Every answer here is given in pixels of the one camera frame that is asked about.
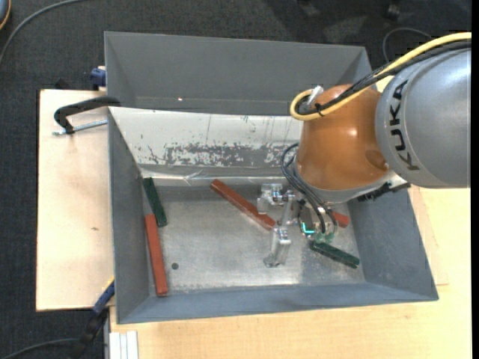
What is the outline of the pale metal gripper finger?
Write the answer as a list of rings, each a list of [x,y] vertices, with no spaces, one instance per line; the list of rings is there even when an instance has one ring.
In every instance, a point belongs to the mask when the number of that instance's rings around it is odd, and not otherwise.
[[[287,262],[292,241],[286,230],[275,227],[271,232],[270,247],[268,255],[263,259],[266,267],[272,268],[284,265]]]
[[[257,198],[257,211],[266,214],[271,206],[282,206],[284,204],[282,189],[281,183],[262,184]]]

